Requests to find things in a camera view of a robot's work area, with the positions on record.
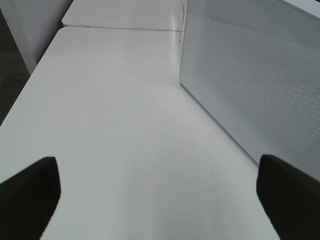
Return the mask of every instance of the desk surface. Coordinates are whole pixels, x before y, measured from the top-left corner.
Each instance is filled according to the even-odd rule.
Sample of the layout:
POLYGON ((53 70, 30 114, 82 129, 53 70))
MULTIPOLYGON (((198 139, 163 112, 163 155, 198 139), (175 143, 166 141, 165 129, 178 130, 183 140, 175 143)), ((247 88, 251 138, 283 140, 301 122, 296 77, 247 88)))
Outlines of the desk surface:
POLYGON ((282 0, 320 19, 320 2, 318 0, 282 0))
POLYGON ((43 240, 278 239, 258 168, 179 85, 177 33, 60 30, 0 127, 0 181, 57 158, 43 240))
POLYGON ((64 26, 179 30, 181 0, 74 0, 64 26))

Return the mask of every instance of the white desk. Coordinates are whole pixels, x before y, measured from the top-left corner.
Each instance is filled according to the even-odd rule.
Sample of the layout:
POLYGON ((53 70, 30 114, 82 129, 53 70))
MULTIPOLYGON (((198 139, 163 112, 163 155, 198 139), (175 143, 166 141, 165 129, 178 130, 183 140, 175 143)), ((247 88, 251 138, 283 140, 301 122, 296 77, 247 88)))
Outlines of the white desk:
POLYGON ((317 0, 283 0, 320 19, 320 2, 317 0))
POLYGON ((62 23, 76 27, 178 31, 181 4, 182 0, 74 0, 62 23))
POLYGON ((43 240, 278 239, 257 165, 179 85, 175 32, 60 30, 0 127, 0 181, 55 156, 43 240))

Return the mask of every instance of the perforated panel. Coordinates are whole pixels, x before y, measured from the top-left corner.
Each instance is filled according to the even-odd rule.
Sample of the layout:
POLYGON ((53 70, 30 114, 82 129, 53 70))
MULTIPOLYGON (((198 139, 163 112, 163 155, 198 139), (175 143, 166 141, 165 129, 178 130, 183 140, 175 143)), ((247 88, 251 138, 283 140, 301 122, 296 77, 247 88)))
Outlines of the perforated panel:
POLYGON ((281 0, 190 0, 180 81, 257 161, 320 180, 319 19, 281 0))

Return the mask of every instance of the white wall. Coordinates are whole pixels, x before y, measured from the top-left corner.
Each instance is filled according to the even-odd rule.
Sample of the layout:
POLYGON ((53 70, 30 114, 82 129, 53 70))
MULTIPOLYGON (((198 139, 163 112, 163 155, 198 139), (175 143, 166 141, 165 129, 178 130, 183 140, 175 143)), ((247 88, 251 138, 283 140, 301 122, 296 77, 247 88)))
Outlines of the white wall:
POLYGON ((1 0, 0 7, 30 73, 62 26, 72 0, 1 0))

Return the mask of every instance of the white privacy screen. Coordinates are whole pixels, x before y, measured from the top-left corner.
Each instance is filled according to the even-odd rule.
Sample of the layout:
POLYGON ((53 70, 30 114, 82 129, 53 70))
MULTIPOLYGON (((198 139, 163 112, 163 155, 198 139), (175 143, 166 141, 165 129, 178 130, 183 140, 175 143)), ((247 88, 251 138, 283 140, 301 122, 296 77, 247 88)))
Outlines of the white privacy screen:
POLYGON ((180 81, 257 161, 320 180, 318 18, 281 0, 190 0, 180 81))

